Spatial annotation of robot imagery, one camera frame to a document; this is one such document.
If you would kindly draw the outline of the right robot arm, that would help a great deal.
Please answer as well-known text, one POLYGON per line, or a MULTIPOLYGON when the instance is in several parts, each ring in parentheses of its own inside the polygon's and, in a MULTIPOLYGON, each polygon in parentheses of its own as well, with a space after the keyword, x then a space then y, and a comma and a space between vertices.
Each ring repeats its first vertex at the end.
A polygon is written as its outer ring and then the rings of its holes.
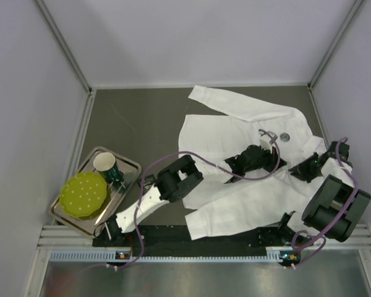
POLYGON ((315 152, 289 170, 291 176, 308 184, 325 178, 301 216, 305 226, 319 231, 310 239, 313 243, 322 237, 340 243, 347 240, 371 200, 351 174, 347 140, 333 141, 322 155, 315 152))

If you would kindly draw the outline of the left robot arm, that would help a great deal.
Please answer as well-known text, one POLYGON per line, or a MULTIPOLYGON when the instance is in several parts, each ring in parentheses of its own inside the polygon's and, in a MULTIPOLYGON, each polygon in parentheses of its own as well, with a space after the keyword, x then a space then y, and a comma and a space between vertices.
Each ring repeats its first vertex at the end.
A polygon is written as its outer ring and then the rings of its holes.
MULTIPOLYGON (((181 158, 162 169, 147 192, 140 192, 134 204, 105 221, 102 238, 122 243, 125 235, 135 231, 138 224, 153 212, 190 194, 203 181, 203 174, 197 169, 193 157, 214 166, 196 153, 182 151, 177 154, 181 158)), ((264 180, 287 165, 281 158, 278 147, 264 148, 261 145, 250 145, 242 153, 229 157, 224 162, 230 170, 222 167, 219 169, 231 175, 228 184, 242 179, 264 180)))

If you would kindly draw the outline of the blue round brooch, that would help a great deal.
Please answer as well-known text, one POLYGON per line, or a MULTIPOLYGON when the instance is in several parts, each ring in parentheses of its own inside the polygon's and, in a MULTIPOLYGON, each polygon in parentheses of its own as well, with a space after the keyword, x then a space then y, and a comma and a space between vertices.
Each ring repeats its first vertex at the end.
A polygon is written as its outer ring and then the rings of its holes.
POLYGON ((281 133, 280 134, 280 139, 283 142, 288 142, 290 140, 290 135, 288 133, 281 133))

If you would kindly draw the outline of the white button-up shirt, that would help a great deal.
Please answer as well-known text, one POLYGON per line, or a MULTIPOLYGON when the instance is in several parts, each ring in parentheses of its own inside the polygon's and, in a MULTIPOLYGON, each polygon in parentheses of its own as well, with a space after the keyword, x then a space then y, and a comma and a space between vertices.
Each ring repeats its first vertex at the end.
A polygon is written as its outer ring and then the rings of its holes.
POLYGON ((217 110, 216 116, 188 115, 179 134, 179 150, 191 151, 203 181, 184 198, 190 209, 185 220, 192 239, 228 236, 278 222, 290 213, 289 227, 304 229, 301 215, 325 178, 310 184, 291 176, 290 167, 313 153, 322 154, 325 144, 312 134, 304 114, 289 106, 276 105, 227 90, 195 86, 190 99, 217 110), (259 130, 278 136, 281 157, 287 166, 259 181, 227 183, 225 159, 260 142, 259 130), (290 140, 283 142, 281 133, 290 140))

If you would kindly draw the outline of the small black box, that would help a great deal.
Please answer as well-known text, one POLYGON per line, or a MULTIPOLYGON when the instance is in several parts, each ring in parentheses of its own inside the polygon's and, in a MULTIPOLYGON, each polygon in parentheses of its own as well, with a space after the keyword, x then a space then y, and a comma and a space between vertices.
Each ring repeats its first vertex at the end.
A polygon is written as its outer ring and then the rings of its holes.
POLYGON ((148 175, 145 177, 144 182, 142 183, 142 179, 137 180, 137 184, 140 188, 143 188, 144 192, 147 192, 154 184, 155 184, 155 176, 153 174, 148 175))

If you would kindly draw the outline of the green paper cup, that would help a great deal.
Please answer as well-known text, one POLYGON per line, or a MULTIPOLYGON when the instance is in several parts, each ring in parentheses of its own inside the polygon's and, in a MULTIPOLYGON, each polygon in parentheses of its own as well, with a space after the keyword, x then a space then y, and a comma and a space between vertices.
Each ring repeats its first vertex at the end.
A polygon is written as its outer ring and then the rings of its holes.
POLYGON ((110 152, 99 153, 93 161, 93 166, 108 183, 123 180, 123 173, 117 166, 116 157, 110 152))

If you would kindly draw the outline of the metal knife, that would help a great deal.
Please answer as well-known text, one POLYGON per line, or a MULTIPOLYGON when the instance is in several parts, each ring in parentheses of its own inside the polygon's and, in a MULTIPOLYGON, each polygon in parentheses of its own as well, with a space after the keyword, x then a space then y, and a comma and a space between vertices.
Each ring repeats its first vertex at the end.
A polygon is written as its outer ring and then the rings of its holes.
POLYGON ((95 221, 94 226, 98 226, 100 223, 106 220, 106 216, 110 214, 111 206, 108 204, 103 211, 99 214, 98 218, 95 221))

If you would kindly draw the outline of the silver metal tray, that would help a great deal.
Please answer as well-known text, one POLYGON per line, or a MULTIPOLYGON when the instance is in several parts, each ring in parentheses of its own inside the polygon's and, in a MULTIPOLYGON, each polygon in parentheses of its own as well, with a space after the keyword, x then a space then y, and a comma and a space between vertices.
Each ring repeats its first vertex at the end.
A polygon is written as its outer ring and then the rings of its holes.
POLYGON ((101 233, 104 222, 116 213, 141 172, 142 167, 136 161, 104 147, 95 147, 67 180, 48 213, 82 236, 93 239, 101 233), (122 181, 109 183, 94 168, 94 159, 105 152, 115 156, 122 181))

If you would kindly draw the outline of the green polka dot plate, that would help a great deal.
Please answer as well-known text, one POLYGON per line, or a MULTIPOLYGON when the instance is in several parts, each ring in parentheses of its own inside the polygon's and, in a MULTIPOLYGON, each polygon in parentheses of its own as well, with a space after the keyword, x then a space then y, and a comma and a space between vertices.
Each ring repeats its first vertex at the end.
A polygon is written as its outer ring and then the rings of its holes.
POLYGON ((76 219, 95 218, 108 193, 107 182, 96 172, 78 173, 69 179, 59 195, 62 211, 76 219))

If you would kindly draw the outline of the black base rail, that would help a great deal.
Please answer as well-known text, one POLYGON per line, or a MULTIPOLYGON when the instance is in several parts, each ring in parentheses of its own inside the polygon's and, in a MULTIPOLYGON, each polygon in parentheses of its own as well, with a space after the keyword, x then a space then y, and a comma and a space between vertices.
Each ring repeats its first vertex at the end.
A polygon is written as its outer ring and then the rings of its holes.
POLYGON ((103 231, 93 240, 97 248, 130 247, 135 256, 144 251, 145 257, 231 257, 264 256, 265 248, 289 246, 295 232, 288 227, 277 225, 259 227, 231 236, 204 237, 192 240, 186 226, 142 225, 141 247, 135 231, 120 235, 111 241, 103 231))

